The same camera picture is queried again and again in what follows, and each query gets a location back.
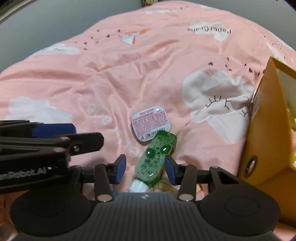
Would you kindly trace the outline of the green gel sanitizer bottle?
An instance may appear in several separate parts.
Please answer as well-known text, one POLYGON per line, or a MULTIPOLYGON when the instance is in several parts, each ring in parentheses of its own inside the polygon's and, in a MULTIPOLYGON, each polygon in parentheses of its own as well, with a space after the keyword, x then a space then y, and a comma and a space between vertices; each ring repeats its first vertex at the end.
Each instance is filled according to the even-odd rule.
POLYGON ((130 192, 145 193, 161 181, 165 157, 174 152, 176 143, 174 134, 163 130, 157 132, 135 165, 135 180, 130 192))

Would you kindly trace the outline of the yellow cap bottle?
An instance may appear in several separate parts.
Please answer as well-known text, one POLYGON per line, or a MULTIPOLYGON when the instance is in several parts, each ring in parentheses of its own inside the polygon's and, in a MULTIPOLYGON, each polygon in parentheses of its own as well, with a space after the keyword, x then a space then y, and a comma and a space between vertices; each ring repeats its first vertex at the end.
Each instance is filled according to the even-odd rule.
POLYGON ((292 155, 292 158, 289 161, 289 167, 292 169, 296 169, 296 152, 292 155))

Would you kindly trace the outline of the gold square gift box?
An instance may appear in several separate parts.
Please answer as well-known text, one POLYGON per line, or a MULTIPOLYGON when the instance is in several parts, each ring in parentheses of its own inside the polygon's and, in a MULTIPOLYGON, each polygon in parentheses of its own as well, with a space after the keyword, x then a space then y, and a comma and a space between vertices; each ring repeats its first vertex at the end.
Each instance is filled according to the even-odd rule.
POLYGON ((290 102, 290 101, 287 102, 287 113, 288 113, 288 119, 289 119, 289 122, 290 122, 290 128, 295 131, 295 129, 296 129, 295 104, 290 102))

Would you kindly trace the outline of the small white labelled tin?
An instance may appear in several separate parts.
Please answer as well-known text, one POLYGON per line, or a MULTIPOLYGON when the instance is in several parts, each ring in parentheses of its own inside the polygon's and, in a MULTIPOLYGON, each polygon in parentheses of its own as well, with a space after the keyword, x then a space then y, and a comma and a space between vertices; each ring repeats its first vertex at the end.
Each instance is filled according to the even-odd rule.
POLYGON ((140 142, 152 140, 159 131, 171 130, 169 117, 160 106, 153 106, 135 113, 131 122, 132 130, 140 142))

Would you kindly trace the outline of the orange cardboard storage box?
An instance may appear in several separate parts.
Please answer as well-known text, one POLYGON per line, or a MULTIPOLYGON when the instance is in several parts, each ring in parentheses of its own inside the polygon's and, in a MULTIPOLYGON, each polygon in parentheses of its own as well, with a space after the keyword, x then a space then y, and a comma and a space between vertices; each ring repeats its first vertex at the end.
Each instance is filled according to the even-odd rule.
POLYGON ((269 58, 251 102, 251 120, 238 176, 273 197, 280 221, 295 226, 295 131, 290 128, 287 102, 295 104, 295 70, 269 58))

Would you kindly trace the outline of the pink cloud-print bed quilt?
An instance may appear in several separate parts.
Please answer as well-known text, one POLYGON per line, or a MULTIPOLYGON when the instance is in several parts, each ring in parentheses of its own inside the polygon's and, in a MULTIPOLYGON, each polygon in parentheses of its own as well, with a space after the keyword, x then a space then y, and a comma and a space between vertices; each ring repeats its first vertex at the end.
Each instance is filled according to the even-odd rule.
POLYGON ((1 193, 1 240, 277 240, 278 202, 238 176, 251 102, 269 58, 295 70, 295 50, 230 12, 165 1, 110 16, 1 73, 1 121, 72 123, 103 147, 70 156, 66 173, 1 193), (177 164, 210 171, 195 201, 180 201, 165 168, 145 193, 130 192, 150 144, 132 116, 160 106, 177 136, 177 164), (96 202, 82 168, 126 155, 114 200, 96 202))

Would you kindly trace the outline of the hanging plush toy column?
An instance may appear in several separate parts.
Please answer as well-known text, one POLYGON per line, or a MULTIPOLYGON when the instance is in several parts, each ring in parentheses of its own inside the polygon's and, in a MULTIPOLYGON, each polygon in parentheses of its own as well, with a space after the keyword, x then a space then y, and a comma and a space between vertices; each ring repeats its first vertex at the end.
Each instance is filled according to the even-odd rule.
POLYGON ((151 6, 151 5, 158 3, 160 1, 161 0, 141 0, 141 5, 142 5, 142 7, 151 6))

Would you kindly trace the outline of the dark window frame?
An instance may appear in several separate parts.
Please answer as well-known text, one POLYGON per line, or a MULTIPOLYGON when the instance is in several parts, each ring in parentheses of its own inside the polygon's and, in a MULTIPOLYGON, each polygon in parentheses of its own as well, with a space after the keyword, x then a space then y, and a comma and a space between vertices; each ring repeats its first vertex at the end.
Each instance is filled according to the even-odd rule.
POLYGON ((22 10, 27 5, 34 2, 33 0, 25 1, 6 1, 3 6, 1 6, 1 17, 0 22, 4 22, 7 18, 22 10))

